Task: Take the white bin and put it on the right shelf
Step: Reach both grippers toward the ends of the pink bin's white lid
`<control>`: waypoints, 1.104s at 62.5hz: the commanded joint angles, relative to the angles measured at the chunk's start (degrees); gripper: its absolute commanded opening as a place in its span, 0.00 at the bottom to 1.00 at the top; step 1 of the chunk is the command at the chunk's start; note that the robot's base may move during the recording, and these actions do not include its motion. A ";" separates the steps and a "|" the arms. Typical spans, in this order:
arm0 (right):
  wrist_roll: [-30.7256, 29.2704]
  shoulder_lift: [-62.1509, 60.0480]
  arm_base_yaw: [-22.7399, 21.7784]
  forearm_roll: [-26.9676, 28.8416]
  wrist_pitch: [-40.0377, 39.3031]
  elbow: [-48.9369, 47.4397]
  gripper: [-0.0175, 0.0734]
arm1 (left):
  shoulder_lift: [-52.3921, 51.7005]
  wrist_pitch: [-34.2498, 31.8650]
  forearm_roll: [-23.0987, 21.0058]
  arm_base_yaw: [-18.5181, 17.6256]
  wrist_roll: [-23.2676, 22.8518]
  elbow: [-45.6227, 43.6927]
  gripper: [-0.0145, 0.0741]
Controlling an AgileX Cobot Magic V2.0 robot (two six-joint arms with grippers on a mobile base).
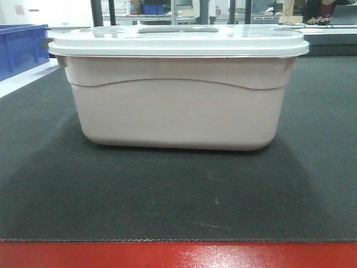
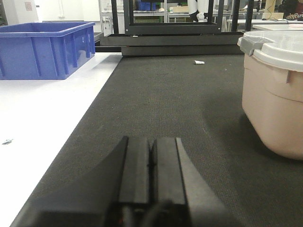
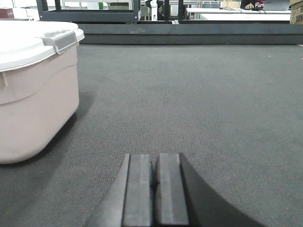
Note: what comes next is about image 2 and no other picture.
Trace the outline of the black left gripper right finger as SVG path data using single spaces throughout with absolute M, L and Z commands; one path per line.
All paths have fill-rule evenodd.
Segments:
M 152 147 L 153 200 L 169 200 L 168 224 L 235 227 L 237 219 L 188 157 L 180 138 L 158 138 Z

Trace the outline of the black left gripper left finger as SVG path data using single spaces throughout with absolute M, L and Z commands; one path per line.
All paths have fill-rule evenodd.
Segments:
M 103 227 L 121 205 L 145 207 L 149 196 L 149 143 L 124 136 L 82 177 L 25 203 L 13 227 Z

